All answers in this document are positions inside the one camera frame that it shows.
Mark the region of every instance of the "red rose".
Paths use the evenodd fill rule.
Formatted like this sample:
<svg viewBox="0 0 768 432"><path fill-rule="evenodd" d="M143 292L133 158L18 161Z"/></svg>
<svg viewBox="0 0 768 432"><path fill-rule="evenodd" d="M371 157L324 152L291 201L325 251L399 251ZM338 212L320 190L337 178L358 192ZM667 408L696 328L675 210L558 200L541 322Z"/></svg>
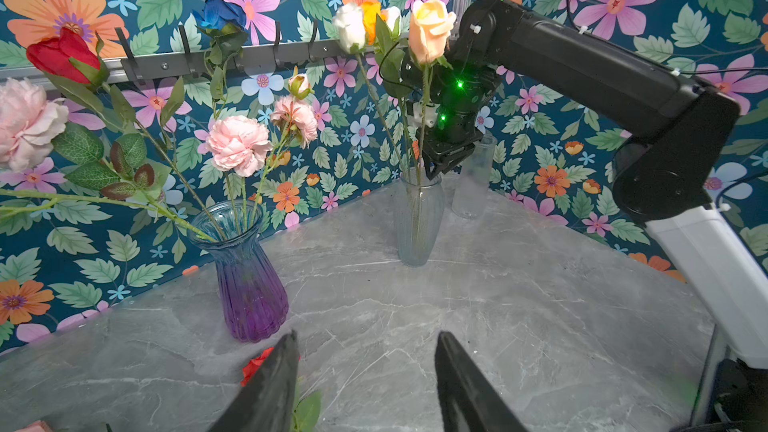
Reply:
<svg viewBox="0 0 768 432"><path fill-rule="evenodd" d="M79 34L66 27L62 28L58 37L33 43L27 47L27 59L38 69L89 85L91 81L72 65L70 58L79 60L96 70L100 69L99 59L90 51L88 44Z"/></svg>
<svg viewBox="0 0 768 432"><path fill-rule="evenodd" d="M267 350L264 350L262 355L260 355L259 357L255 358L255 359L251 359L248 362L248 365L243 367L243 379L240 382L240 386L241 387L245 387L245 384L247 384L248 380L250 380L250 378L252 378L254 376L256 371L264 363L264 360L266 360L266 358L268 358L270 356L270 354L272 354L272 350L273 350L272 347L268 348Z"/></svg>

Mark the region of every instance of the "marble countertop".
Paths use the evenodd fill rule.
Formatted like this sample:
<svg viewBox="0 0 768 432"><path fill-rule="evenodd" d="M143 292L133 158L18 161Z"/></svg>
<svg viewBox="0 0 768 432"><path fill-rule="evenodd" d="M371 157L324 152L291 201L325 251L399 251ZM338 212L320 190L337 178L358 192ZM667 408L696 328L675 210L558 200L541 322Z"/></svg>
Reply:
<svg viewBox="0 0 768 432"><path fill-rule="evenodd" d="M444 181L447 204L456 177ZM658 432L686 421L710 316L685 284L488 192L449 206L427 265L397 257L393 186L265 241L291 310L242 344L212 266L85 326L0 358L0 432L194 432L236 395L242 367L291 330L317 432L437 432L437 333L456 335L531 431Z"/></svg>

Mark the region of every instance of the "pink carnation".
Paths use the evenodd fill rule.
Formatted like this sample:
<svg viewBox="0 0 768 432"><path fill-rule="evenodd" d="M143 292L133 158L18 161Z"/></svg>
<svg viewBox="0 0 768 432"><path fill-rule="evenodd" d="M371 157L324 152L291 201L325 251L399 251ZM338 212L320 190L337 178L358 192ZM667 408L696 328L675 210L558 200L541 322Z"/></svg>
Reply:
<svg viewBox="0 0 768 432"><path fill-rule="evenodd" d="M240 177L251 177L264 167L266 154L272 150L270 131L244 116L216 120L206 143L214 154L214 167L223 172L234 169Z"/></svg>
<svg viewBox="0 0 768 432"><path fill-rule="evenodd" d="M286 122L295 125L301 134L301 148L306 147L317 139L317 119L310 104L293 97L281 97L275 102L275 111L272 113L272 122L279 128L283 128Z"/></svg>
<svg viewBox="0 0 768 432"><path fill-rule="evenodd" d="M46 99L42 87L8 79L0 86L0 167L21 172L41 164L68 114L67 107Z"/></svg>

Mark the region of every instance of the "pink peony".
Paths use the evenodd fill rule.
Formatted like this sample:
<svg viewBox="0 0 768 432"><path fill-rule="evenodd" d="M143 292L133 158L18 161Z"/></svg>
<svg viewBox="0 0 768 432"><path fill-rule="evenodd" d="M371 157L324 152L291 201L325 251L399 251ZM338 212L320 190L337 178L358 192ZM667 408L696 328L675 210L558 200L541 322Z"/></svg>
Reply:
<svg viewBox="0 0 768 432"><path fill-rule="evenodd" d="M727 69L751 69L755 66L755 58L751 53L741 56L728 64ZM741 106L741 115L745 116L750 112L750 101L742 96L743 93L758 93L768 89L768 76L752 76L743 78L749 73L748 70L733 70L721 75L718 72L709 72L717 70L719 67L711 63L700 64L696 68L696 75L712 82L715 87L730 97L733 97Z"/></svg>
<svg viewBox="0 0 768 432"><path fill-rule="evenodd" d="M206 143L214 154L214 167L222 172L234 169L240 177L251 177L264 167L266 154L272 150L270 131L245 116L216 120Z"/></svg>
<svg viewBox="0 0 768 432"><path fill-rule="evenodd" d="M0 167L21 172L42 163L68 114L65 106L45 98L42 87L8 79L0 86Z"/></svg>
<svg viewBox="0 0 768 432"><path fill-rule="evenodd" d="M317 119L310 104L293 97L281 97L275 102L275 111L272 113L272 122L279 128L288 123L295 125L301 134L301 148L306 147L317 139Z"/></svg>

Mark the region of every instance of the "clear glass vase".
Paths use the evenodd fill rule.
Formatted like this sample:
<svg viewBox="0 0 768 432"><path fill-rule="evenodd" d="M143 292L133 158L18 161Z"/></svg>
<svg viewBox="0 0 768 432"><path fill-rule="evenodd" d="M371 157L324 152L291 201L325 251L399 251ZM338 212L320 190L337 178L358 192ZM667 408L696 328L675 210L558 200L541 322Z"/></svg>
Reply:
<svg viewBox="0 0 768 432"><path fill-rule="evenodd" d="M462 162L462 174L458 177L456 194L452 208L459 217L477 218L485 211L485 199L488 196L488 184L491 182L493 153L496 138L486 132L483 138L475 142L472 155Z"/></svg>
<svg viewBox="0 0 768 432"><path fill-rule="evenodd" d="M446 196L440 176L428 179L424 168L402 173L395 190L397 251L403 264L427 264L440 230Z"/></svg>
<svg viewBox="0 0 768 432"><path fill-rule="evenodd" d="M190 233L192 243L214 257L224 320L233 337L243 342L268 338L288 315L286 290L259 244L264 218L260 208L254 207L254 202L248 201L247 214L243 214L243 200L235 200L234 208L232 201L226 201L208 209L224 231L221 242L208 242ZM204 212L195 216L192 225L220 238Z"/></svg>

